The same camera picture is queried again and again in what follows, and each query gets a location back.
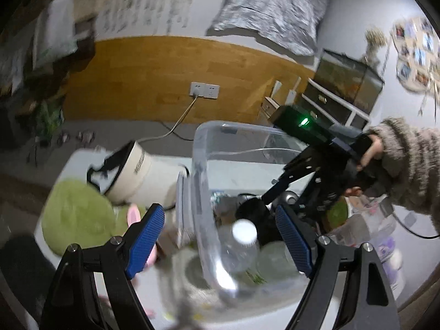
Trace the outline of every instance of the wooden wall panel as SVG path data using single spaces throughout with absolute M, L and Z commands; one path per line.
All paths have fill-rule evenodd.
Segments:
M 275 80 L 304 91 L 310 69 L 272 54 L 202 38 L 146 36 L 96 43 L 87 68 L 65 86 L 66 119 L 176 121 L 191 103 L 191 82 L 220 85 L 218 99 L 200 98 L 187 123 L 254 122 Z

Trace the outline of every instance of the green light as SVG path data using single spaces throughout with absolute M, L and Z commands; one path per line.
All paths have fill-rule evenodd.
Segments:
M 300 122 L 299 126 L 302 127 L 304 125 L 307 125 L 309 123 L 309 119 L 308 118 L 304 118 L 303 121 Z

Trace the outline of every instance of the clear plastic container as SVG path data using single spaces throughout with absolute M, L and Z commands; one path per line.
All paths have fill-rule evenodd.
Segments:
M 210 201 L 215 191 L 230 196 L 263 194 L 272 186 L 272 180 L 283 173 L 285 164 L 305 147 L 283 131 L 265 126 L 210 121 L 197 128 L 193 144 L 191 212 L 203 276 L 222 299 L 239 302 L 259 299 L 260 304 L 269 306 L 274 304 L 268 300 L 272 296 L 284 301 L 298 301 L 302 297 L 309 281 L 304 275 L 247 285 L 228 272 L 221 257 L 222 246 Z M 300 195 L 310 177 L 291 184 L 289 189 Z
M 343 246 L 358 246 L 371 240 L 385 239 L 395 230 L 395 219 L 386 217 L 376 199 L 363 209 L 353 209 L 353 215 L 329 237 Z
M 257 229 L 247 219 L 222 226 L 219 231 L 221 260 L 229 273 L 239 273 L 252 266 L 258 255 Z

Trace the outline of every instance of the metal screw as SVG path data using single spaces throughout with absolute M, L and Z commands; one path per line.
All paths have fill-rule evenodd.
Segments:
M 362 246 L 367 252 L 371 252 L 374 249 L 374 247 L 371 245 L 371 243 L 368 243 L 368 242 L 364 243 Z
M 118 244 L 122 243 L 122 237 L 121 236 L 114 236 L 114 237 L 110 238 L 110 243 L 113 244 L 114 246 L 117 246 Z
M 74 253 L 78 250 L 78 245 L 76 243 L 69 244 L 67 246 L 67 250 L 71 253 Z
M 318 242 L 321 243 L 323 246 L 327 246 L 327 244 L 330 243 L 330 238 L 328 238 L 327 236 L 319 236 Z

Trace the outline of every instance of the plastic bag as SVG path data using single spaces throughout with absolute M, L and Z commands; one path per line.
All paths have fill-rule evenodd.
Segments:
M 77 49 L 73 0 L 54 0 L 38 16 L 34 36 L 34 69 L 75 53 Z
M 27 24 L 0 47 L 0 80 L 3 85 L 12 83 L 12 93 L 23 83 L 23 66 L 36 24 L 37 19 Z

